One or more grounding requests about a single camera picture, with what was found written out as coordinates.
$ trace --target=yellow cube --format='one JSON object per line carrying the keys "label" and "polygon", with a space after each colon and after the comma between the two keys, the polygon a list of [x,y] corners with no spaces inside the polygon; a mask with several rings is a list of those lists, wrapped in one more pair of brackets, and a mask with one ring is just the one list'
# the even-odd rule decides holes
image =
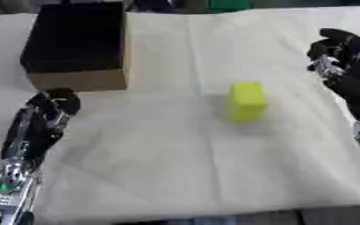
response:
{"label": "yellow cube", "polygon": [[259,82],[235,82],[229,92],[229,119],[256,120],[266,106],[266,97]]}

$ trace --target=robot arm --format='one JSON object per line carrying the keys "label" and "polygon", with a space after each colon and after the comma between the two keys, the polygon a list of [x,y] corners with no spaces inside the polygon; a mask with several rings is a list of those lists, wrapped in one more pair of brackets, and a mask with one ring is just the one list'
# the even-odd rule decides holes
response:
{"label": "robot arm", "polygon": [[54,89],[40,92],[18,111],[1,151],[0,224],[33,223],[40,166],[79,109],[80,100],[72,90]]}
{"label": "robot arm", "polygon": [[326,39],[314,42],[307,56],[308,67],[320,75],[331,91],[347,102],[356,119],[354,136],[360,145],[360,37],[335,29],[321,29]]}

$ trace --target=box lid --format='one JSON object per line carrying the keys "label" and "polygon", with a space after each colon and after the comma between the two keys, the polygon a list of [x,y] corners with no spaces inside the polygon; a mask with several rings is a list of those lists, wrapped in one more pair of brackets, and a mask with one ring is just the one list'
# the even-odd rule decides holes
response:
{"label": "box lid", "polygon": [[45,5],[21,64],[30,73],[121,68],[123,20],[119,2]]}

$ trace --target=black box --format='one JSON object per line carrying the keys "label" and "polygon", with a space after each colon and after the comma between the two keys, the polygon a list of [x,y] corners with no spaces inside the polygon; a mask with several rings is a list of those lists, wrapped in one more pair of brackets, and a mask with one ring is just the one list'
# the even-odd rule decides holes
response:
{"label": "black box", "polygon": [[126,89],[122,3],[45,5],[20,57],[39,89]]}

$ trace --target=white tablecloth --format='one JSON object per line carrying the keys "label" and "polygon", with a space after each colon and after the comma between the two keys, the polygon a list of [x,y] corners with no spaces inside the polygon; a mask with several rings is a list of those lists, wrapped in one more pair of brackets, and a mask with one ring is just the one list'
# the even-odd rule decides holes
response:
{"label": "white tablecloth", "polygon": [[[360,148],[306,72],[318,29],[360,34],[360,7],[129,14],[128,91],[82,93],[50,151],[35,212],[49,221],[173,218],[360,205]],[[18,63],[33,15],[0,16],[0,148],[35,90]],[[261,120],[233,123],[234,81],[262,82]]]}

